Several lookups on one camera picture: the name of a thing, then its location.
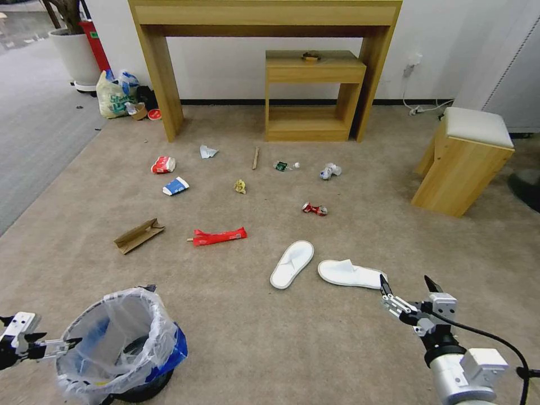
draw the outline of small wooden shelf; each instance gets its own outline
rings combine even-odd
[[[366,66],[349,51],[321,51],[316,62],[304,51],[266,51],[267,141],[346,141]],[[270,83],[340,83],[334,107],[270,107]]]
[[[349,129],[336,107],[270,107],[268,133],[273,141],[334,141]]]

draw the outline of crumpled paper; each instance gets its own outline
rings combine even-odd
[[[327,163],[325,168],[319,174],[319,177],[323,180],[329,180],[332,175],[339,176],[341,174],[341,167],[334,163]]]
[[[203,159],[213,158],[217,152],[219,152],[218,149],[212,149],[206,145],[201,145],[201,158]]]
[[[240,194],[246,194],[246,183],[244,180],[239,179],[235,183],[235,191],[239,192]]]

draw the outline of white flower pot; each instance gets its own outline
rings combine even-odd
[[[70,35],[65,28],[49,32],[75,88],[95,91],[100,78],[100,68],[92,53],[86,34]]]

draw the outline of crumpled yellow wrapper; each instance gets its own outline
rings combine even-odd
[[[246,194],[246,183],[244,182],[244,180],[240,179],[236,181],[235,191],[242,194]]]

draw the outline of white slipper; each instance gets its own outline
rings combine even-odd
[[[381,288],[381,275],[388,276],[379,270],[356,266],[350,260],[323,260],[317,271],[323,280],[332,284],[365,287],[378,290]]]
[[[270,284],[284,290],[291,285],[294,278],[308,265],[315,249],[308,241],[297,241],[290,245],[270,276]]]

